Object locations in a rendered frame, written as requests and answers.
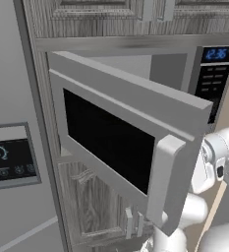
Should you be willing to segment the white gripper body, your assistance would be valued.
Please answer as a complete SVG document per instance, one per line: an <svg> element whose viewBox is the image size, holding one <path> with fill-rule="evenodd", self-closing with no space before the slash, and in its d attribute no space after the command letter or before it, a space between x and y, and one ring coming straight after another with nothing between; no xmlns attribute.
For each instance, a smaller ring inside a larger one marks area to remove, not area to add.
<svg viewBox="0 0 229 252"><path fill-rule="evenodd" d="M194 194L198 195L214 185L215 171L213 165L214 150L207 140L203 140L191 181L191 191Z"/></svg>

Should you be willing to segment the silver microwave oven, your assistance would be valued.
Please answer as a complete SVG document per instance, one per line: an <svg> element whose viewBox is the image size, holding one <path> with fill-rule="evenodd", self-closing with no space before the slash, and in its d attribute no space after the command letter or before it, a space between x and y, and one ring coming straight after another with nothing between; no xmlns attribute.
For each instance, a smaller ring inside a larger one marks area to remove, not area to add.
<svg viewBox="0 0 229 252"><path fill-rule="evenodd" d="M43 52L70 51L213 103L216 127L229 84L229 34L40 38Z"/></svg>

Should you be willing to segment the grey wood cupboard door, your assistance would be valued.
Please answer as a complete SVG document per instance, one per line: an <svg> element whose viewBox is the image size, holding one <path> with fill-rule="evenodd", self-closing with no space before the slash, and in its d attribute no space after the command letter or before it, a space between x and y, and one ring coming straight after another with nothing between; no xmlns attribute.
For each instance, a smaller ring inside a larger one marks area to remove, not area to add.
<svg viewBox="0 0 229 252"><path fill-rule="evenodd" d="M81 162L58 164L65 225L73 246L125 234L128 202Z"/></svg>
<svg viewBox="0 0 229 252"><path fill-rule="evenodd" d="M174 3L173 17L177 18L229 18L229 0L170 0Z"/></svg>
<svg viewBox="0 0 229 252"><path fill-rule="evenodd" d="M143 0L57 0L58 20L141 19Z"/></svg>

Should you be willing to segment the silver microwave door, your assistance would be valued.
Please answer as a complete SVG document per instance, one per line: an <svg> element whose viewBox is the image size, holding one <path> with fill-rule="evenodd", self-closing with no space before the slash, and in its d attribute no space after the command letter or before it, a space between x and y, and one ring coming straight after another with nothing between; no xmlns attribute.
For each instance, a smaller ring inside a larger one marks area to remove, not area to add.
<svg viewBox="0 0 229 252"><path fill-rule="evenodd" d="M62 146L145 216L157 143L203 139L211 102L71 52L48 65Z"/></svg>

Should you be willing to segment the grey fridge with display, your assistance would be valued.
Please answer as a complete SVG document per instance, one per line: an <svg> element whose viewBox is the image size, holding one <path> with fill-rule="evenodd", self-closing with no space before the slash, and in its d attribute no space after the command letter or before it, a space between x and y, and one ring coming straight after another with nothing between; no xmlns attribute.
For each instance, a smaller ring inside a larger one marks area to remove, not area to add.
<svg viewBox="0 0 229 252"><path fill-rule="evenodd" d="M40 181L0 189L0 252L69 252L21 0L0 0L0 125L29 125Z"/></svg>

